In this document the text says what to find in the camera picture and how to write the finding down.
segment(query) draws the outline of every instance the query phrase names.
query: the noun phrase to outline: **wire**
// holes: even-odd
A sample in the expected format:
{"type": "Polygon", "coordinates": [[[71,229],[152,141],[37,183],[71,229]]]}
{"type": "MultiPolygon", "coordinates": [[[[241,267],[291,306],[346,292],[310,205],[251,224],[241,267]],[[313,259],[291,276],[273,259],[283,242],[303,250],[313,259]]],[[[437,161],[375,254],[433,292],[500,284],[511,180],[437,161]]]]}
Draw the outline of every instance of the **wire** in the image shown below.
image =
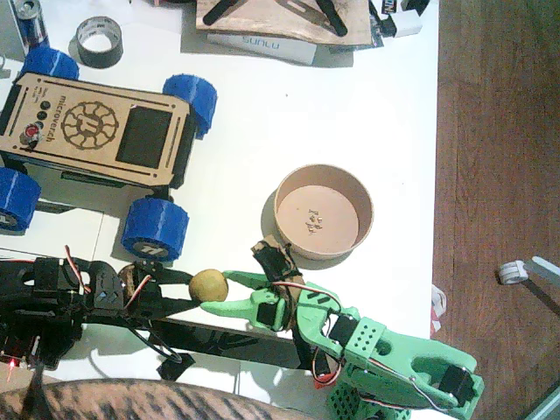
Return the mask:
{"type": "Polygon", "coordinates": [[[134,335],[136,335],[140,341],[142,341],[146,346],[148,346],[149,348],[151,348],[154,352],[161,354],[162,356],[164,356],[168,361],[173,361],[175,363],[183,363],[183,358],[177,353],[175,352],[171,347],[167,346],[164,341],[162,339],[160,339],[158,337],[157,334],[155,334],[151,329],[148,329],[148,332],[153,335],[154,337],[156,337],[157,341],[159,341],[159,345],[161,347],[163,347],[165,350],[167,350],[170,354],[164,352],[163,350],[159,349],[156,347],[156,345],[154,345],[153,343],[150,343],[147,339],[145,339],[142,334],[140,334],[140,332],[138,332],[135,328],[133,328],[132,326],[129,326],[129,331],[131,333],[133,333],[134,335]]]}
{"type": "Polygon", "coordinates": [[[339,306],[338,312],[342,311],[342,304],[330,291],[315,289],[313,287],[305,286],[305,285],[299,284],[299,283],[292,283],[292,282],[272,282],[271,284],[273,286],[295,287],[296,289],[301,289],[301,290],[304,290],[304,291],[313,291],[315,293],[321,293],[323,295],[327,295],[334,302],[336,302],[336,304],[339,306]]]}
{"type": "Polygon", "coordinates": [[[381,405],[382,407],[387,407],[388,409],[394,409],[394,410],[408,410],[408,409],[410,409],[410,407],[403,407],[403,406],[400,406],[400,405],[387,404],[386,402],[377,401],[377,400],[374,400],[373,398],[368,398],[368,397],[366,397],[362,394],[358,394],[358,396],[360,397],[360,399],[362,401],[365,401],[366,403],[381,405]]]}
{"type": "Polygon", "coordinates": [[[35,263],[35,260],[18,260],[11,258],[0,258],[0,263],[35,263]]]}
{"type": "Polygon", "coordinates": [[[138,287],[136,287],[136,290],[134,290],[134,293],[132,293],[132,296],[130,297],[129,302],[124,306],[124,309],[129,309],[130,304],[134,301],[134,299],[137,298],[138,294],[140,294],[140,291],[144,288],[144,286],[150,280],[151,280],[151,276],[149,274],[146,277],[143,278],[142,282],[140,282],[138,287]]]}
{"type": "Polygon", "coordinates": [[[67,245],[65,245],[64,250],[66,251],[66,259],[68,260],[68,264],[70,264],[70,267],[72,268],[73,273],[76,275],[76,277],[78,277],[78,282],[80,282],[80,286],[84,289],[84,293],[91,292],[91,289],[89,288],[89,286],[86,286],[84,284],[83,280],[81,279],[81,273],[78,270],[78,267],[76,267],[76,264],[74,264],[74,261],[72,260],[72,257],[70,256],[70,248],[67,245]]]}
{"type": "Polygon", "coordinates": [[[334,383],[339,375],[340,375],[340,371],[342,370],[342,360],[338,360],[338,367],[336,369],[336,371],[334,372],[334,375],[332,376],[331,379],[327,380],[327,381],[322,381],[318,376],[317,373],[315,372],[315,359],[317,359],[317,354],[319,352],[319,348],[317,347],[315,349],[315,354],[313,355],[313,360],[311,361],[311,374],[313,375],[313,379],[315,381],[317,381],[318,383],[320,383],[321,385],[331,385],[332,383],[334,383]]]}
{"type": "MultiPolygon", "coordinates": [[[[331,332],[331,323],[332,322],[331,322],[330,317],[327,316],[326,319],[327,319],[327,321],[329,321],[329,326],[326,329],[325,336],[328,337],[329,333],[331,332]]],[[[337,380],[337,378],[340,375],[340,371],[342,370],[342,360],[336,360],[339,363],[339,365],[338,365],[336,371],[334,372],[334,376],[327,381],[321,381],[321,379],[319,378],[319,376],[317,376],[317,373],[315,372],[315,360],[317,359],[317,354],[318,353],[319,353],[319,348],[317,347],[315,349],[315,353],[313,354],[313,359],[311,360],[311,374],[313,375],[313,379],[315,381],[317,381],[318,383],[320,383],[321,385],[325,385],[325,386],[326,385],[331,385],[332,383],[334,383],[337,380]]]]}
{"type": "Polygon", "coordinates": [[[418,394],[420,394],[421,396],[423,396],[423,397],[426,399],[426,401],[431,405],[431,407],[432,407],[434,410],[437,410],[437,411],[442,412],[442,413],[446,413],[447,411],[449,411],[449,409],[443,409],[443,408],[439,407],[438,405],[436,405],[436,404],[432,401],[432,399],[431,399],[425,392],[423,392],[423,391],[418,387],[418,385],[417,385],[417,378],[415,378],[414,376],[407,377],[407,376],[405,376],[404,374],[399,374],[398,372],[396,372],[396,371],[395,371],[394,369],[392,369],[391,367],[385,366],[385,365],[384,365],[383,363],[381,363],[380,361],[378,361],[378,360],[376,360],[376,359],[373,359],[373,358],[371,358],[371,357],[369,358],[369,361],[370,361],[371,363],[373,363],[374,365],[376,365],[377,367],[379,367],[379,368],[381,368],[381,369],[383,369],[383,370],[385,370],[385,371],[387,371],[387,372],[390,372],[391,374],[396,375],[396,376],[398,376],[398,377],[404,379],[405,381],[410,381],[410,383],[412,384],[412,386],[414,387],[414,389],[416,390],[416,392],[417,392],[418,394]]]}

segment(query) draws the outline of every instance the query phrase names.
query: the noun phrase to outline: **red wire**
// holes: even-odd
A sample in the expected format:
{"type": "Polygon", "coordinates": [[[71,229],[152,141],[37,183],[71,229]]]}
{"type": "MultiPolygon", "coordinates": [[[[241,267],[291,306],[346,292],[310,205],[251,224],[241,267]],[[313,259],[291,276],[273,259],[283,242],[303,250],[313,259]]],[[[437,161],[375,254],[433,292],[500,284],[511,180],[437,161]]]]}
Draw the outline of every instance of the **red wire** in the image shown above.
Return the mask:
{"type": "Polygon", "coordinates": [[[315,349],[315,354],[313,355],[313,360],[311,361],[311,374],[313,375],[313,379],[315,381],[317,381],[318,383],[320,383],[321,385],[331,385],[332,383],[334,383],[339,375],[340,375],[340,371],[342,370],[342,360],[339,361],[339,366],[337,367],[336,371],[334,372],[334,376],[327,380],[327,381],[321,381],[319,379],[319,377],[317,376],[317,373],[315,372],[315,359],[317,359],[317,353],[319,352],[319,348],[317,347],[315,349]]]}
{"type": "Polygon", "coordinates": [[[35,260],[11,260],[10,258],[0,258],[0,263],[3,261],[7,263],[35,263],[35,260]]]}
{"type": "Polygon", "coordinates": [[[337,305],[339,306],[339,310],[342,309],[342,304],[330,291],[315,289],[314,287],[304,286],[303,284],[292,283],[292,282],[272,282],[271,284],[273,286],[295,287],[296,289],[302,289],[304,291],[314,291],[315,293],[321,293],[323,295],[327,295],[329,298],[331,298],[333,301],[337,303],[337,305]]]}
{"type": "Polygon", "coordinates": [[[83,280],[81,279],[81,273],[78,270],[78,267],[76,267],[76,264],[74,264],[72,257],[70,256],[70,248],[67,245],[65,245],[64,250],[66,251],[66,259],[68,260],[68,264],[70,264],[73,273],[76,275],[76,277],[78,277],[78,282],[80,282],[80,286],[84,289],[84,293],[89,293],[91,289],[88,286],[86,286],[83,280]]]}
{"type": "Polygon", "coordinates": [[[132,296],[129,299],[129,302],[124,306],[124,309],[128,309],[130,304],[132,303],[132,301],[134,301],[134,299],[137,298],[137,296],[140,294],[140,291],[144,288],[144,286],[151,280],[151,276],[147,275],[146,277],[143,278],[142,282],[140,282],[140,284],[138,285],[138,287],[136,288],[136,290],[134,290],[134,293],[132,293],[132,296]]]}

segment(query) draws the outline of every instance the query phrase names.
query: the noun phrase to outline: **wooden floor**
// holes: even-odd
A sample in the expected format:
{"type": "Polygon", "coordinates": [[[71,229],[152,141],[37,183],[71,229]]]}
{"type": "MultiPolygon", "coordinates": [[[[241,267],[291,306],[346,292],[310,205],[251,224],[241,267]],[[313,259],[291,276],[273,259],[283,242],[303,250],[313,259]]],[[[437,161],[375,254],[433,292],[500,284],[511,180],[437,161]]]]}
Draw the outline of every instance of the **wooden floor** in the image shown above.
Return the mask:
{"type": "Polygon", "coordinates": [[[560,290],[495,276],[560,264],[560,69],[533,1],[440,4],[433,283],[448,312],[434,338],[479,362],[476,419],[523,418],[560,378],[560,290]]]}

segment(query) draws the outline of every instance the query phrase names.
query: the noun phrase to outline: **green robotic arm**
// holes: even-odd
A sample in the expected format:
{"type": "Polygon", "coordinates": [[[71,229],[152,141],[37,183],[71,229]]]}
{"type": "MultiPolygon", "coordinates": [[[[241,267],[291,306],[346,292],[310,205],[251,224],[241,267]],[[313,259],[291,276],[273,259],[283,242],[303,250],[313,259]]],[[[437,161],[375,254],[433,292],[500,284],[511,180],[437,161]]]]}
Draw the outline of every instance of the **green robotic arm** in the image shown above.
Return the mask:
{"type": "Polygon", "coordinates": [[[482,378],[473,374],[476,360],[472,356],[437,341],[391,332],[383,324],[361,318],[356,308],[342,307],[329,290],[298,282],[301,274],[289,250],[271,238],[259,243],[262,247],[253,250],[266,275],[224,273],[229,280],[255,289],[251,297],[239,302],[205,302],[201,305],[204,310],[247,319],[253,326],[272,331],[297,325],[303,341],[340,363],[329,397],[335,418],[406,420],[411,410],[420,409],[438,410],[461,420],[471,418],[484,389],[482,378]],[[262,249],[266,249],[264,260],[259,255],[262,249]],[[293,287],[284,286],[294,278],[293,287]],[[323,333],[332,315],[338,318],[330,331],[323,333]]]}

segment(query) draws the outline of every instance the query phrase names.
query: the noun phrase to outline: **engraved logo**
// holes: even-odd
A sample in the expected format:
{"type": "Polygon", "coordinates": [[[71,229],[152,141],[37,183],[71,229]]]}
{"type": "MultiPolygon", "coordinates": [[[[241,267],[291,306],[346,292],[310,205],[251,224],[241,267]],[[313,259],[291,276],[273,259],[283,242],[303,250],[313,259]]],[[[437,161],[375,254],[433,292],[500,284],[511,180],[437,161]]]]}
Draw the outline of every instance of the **engraved logo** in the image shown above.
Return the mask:
{"type": "Polygon", "coordinates": [[[159,257],[166,257],[169,252],[167,252],[167,249],[165,248],[160,248],[157,244],[155,243],[149,243],[149,242],[137,242],[135,243],[132,248],[134,248],[134,250],[136,252],[141,252],[143,254],[147,254],[149,256],[159,256],[159,257]]]}
{"type": "Polygon", "coordinates": [[[61,124],[67,142],[81,151],[100,149],[115,138],[115,111],[101,102],[81,102],[70,108],[61,124]]]}

